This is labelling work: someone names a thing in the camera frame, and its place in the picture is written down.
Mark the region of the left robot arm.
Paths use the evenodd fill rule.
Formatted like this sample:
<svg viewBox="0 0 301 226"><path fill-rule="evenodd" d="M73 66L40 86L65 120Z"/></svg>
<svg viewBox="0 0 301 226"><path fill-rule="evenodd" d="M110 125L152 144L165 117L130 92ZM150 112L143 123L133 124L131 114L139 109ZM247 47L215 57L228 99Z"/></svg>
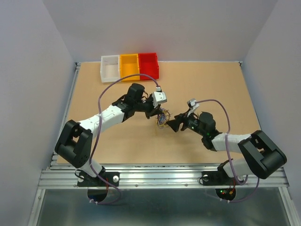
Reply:
<svg viewBox="0 0 301 226"><path fill-rule="evenodd" d="M73 167L85 172L93 185L101 185L105 180L105 168L93 160L96 147L93 141L97 142L102 132L126 121L136 112L145 113L146 118L161 114L160 106L167 101L161 87L156 87L146 99L143 98L144 91L143 85L133 83L126 94L105 110L79 122L67 121L55 145L55 152Z"/></svg>

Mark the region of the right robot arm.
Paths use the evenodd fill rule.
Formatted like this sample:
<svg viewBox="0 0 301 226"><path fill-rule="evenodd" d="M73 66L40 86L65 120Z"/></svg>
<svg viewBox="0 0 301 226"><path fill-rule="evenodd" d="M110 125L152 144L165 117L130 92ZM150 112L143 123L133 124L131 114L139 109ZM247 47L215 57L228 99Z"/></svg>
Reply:
<svg viewBox="0 0 301 226"><path fill-rule="evenodd" d="M190 129L202 136L204 147L211 151L230 151L241 153L240 159L229 159L221 163L215 171L202 172L202 184L205 186L228 185L234 177L255 175L266 179L287 163L286 155L262 131L252 134L227 135L216 129L212 114L181 113L167 125L174 131Z"/></svg>

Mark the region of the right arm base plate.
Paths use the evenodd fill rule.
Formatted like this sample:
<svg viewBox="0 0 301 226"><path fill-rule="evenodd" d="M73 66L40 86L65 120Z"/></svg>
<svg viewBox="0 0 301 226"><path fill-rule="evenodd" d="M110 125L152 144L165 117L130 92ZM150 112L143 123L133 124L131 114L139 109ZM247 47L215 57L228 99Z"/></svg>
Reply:
<svg viewBox="0 0 301 226"><path fill-rule="evenodd" d="M235 182L223 171L203 171L199 183L204 186L230 186Z"/></svg>

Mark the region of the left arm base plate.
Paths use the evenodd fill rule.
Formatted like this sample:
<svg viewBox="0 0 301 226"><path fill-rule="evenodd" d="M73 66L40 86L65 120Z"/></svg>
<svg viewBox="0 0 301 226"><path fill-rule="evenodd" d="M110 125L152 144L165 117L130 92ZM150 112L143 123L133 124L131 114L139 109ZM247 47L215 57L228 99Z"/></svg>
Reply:
<svg viewBox="0 0 301 226"><path fill-rule="evenodd" d="M77 186L78 187L105 187L107 184L103 182L99 177L91 177L87 173L83 171L76 171L75 175L78 179ZM102 176L107 182L114 186L119 186L120 173L113 172L105 172L104 176Z"/></svg>

